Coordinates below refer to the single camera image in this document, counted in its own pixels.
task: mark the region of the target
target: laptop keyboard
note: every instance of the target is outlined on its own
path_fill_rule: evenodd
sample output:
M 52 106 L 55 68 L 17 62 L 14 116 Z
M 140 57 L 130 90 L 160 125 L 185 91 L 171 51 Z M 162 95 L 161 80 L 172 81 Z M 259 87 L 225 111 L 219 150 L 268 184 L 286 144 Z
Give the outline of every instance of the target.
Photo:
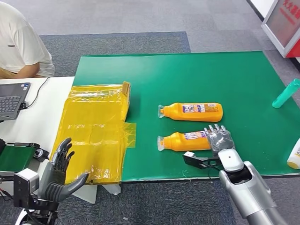
M 0 113 L 11 113 L 17 110 L 21 96 L 0 97 Z

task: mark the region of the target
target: orange plastic bottle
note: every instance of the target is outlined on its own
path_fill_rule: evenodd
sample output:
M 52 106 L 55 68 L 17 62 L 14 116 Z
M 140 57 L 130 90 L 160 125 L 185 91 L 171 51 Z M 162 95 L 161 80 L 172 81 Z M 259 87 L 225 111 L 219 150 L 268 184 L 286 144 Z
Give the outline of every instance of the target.
M 219 103 L 174 103 L 169 106 L 158 106 L 158 117 L 170 117 L 173 120 L 190 120 L 218 122 L 223 116 L 223 109 Z
M 193 151 L 210 149 L 207 135 L 204 131 L 181 134 L 173 133 L 167 137 L 158 137 L 159 151 L 171 149 L 173 151 Z

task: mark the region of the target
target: bottle label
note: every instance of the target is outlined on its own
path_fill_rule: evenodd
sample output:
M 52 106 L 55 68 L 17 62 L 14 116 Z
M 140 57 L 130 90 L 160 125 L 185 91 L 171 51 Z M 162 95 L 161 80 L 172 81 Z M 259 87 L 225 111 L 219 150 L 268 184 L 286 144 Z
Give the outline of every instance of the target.
M 207 137 L 207 135 L 204 131 L 185 133 L 184 135 L 186 140 Z
M 182 105 L 183 112 L 185 113 L 213 113 L 218 112 L 218 106 L 215 103 L 207 104 L 194 104 L 194 105 Z

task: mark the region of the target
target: sign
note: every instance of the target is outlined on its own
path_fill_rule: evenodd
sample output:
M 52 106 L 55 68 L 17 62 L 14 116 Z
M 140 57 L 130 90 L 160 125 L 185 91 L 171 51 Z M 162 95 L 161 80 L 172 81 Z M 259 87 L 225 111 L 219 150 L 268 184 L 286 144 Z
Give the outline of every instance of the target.
M 279 0 L 266 24 L 286 47 L 300 28 L 300 0 Z

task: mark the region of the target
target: green cutting mat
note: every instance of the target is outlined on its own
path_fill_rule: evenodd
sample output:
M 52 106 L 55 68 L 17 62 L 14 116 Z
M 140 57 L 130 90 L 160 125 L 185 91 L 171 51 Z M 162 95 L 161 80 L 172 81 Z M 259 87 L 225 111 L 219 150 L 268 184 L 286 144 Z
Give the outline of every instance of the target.
M 29 164 L 35 152 L 33 147 L 5 146 L 0 155 L 0 171 L 22 171 Z
M 300 136 L 300 110 L 289 99 L 271 106 L 285 87 L 259 52 L 84 56 L 73 85 L 132 84 L 127 122 L 136 122 L 136 145 L 127 149 L 122 181 L 207 177 L 185 165 L 182 152 L 157 149 L 158 135 L 203 130 L 210 123 L 159 119 L 158 106 L 218 102 L 219 124 L 231 132 L 243 160 L 262 175 L 297 173 L 286 159 Z M 210 157 L 210 151 L 197 151 Z M 216 176 L 214 170 L 210 175 Z

